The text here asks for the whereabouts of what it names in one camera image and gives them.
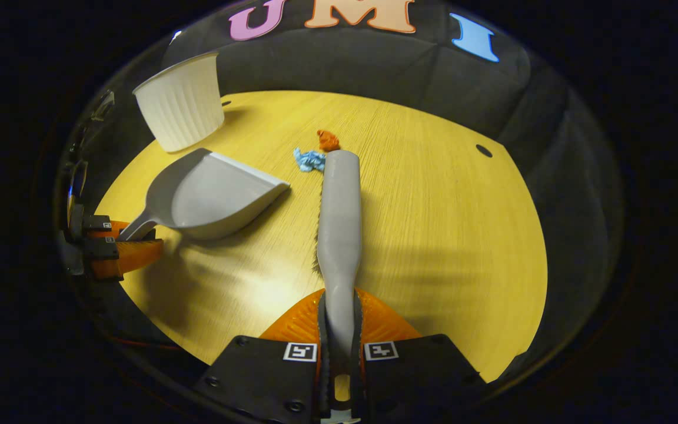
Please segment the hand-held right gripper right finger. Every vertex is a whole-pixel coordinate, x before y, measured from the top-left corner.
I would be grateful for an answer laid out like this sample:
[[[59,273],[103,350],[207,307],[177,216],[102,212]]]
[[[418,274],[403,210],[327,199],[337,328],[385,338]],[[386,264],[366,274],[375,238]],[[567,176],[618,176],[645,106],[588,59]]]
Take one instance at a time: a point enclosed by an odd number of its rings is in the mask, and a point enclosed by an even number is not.
[[[361,423],[457,423],[487,391],[449,336],[422,336],[390,306],[356,289],[351,416]]]

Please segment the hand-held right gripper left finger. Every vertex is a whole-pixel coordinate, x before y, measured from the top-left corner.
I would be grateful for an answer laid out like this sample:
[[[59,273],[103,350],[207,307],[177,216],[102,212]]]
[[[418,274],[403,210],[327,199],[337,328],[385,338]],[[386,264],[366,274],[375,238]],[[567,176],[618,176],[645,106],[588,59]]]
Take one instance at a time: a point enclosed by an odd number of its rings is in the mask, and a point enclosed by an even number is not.
[[[324,290],[291,306],[259,337],[234,336],[196,392],[264,423],[317,423],[329,414]]]

